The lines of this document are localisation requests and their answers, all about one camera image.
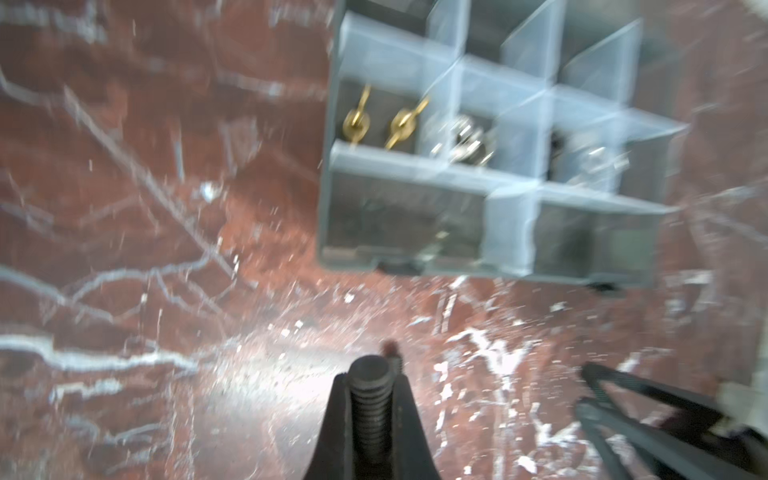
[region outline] red marble countertop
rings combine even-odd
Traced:
[[[1,3],[0,478],[301,478],[331,378],[386,339],[449,480],[597,478],[571,417],[586,361],[748,382],[766,24],[737,0],[669,5],[681,210],[656,287],[606,300],[317,265],[329,0]]]

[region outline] gold pin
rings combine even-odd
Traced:
[[[350,110],[344,119],[342,125],[342,131],[347,140],[352,145],[357,145],[363,137],[368,133],[368,129],[371,127],[371,117],[365,112],[366,102],[371,95],[371,85],[367,84],[362,89],[360,95],[360,102],[357,104],[355,110]]]
[[[429,97],[424,97],[419,105],[413,110],[403,108],[392,119],[392,123],[389,125],[389,139],[386,141],[384,148],[392,150],[397,142],[408,140],[408,138],[416,130],[416,117],[424,111],[429,104]]]

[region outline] black object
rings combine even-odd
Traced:
[[[305,480],[440,480],[402,359],[361,357],[333,380]]]
[[[756,458],[750,456],[746,442],[757,441],[765,447],[765,439],[751,429],[731,437],[720,437],[711,433],[710,429],[723,418],[723,414],[709,397],[594,363],[587,363],[582,367],[581,377],[596,398],[580,399],[576,403],[574,414],[614,480],[631,480],[632,476],[605,441],[601,434],[602,426],[626,436],[641,461],[662,480],[762,478],[756,474],[758,464]],[[658,429],[644,425],[627,417],[619,409],[602,389],[602,381],[612,382],[676,407],[678,411]]]

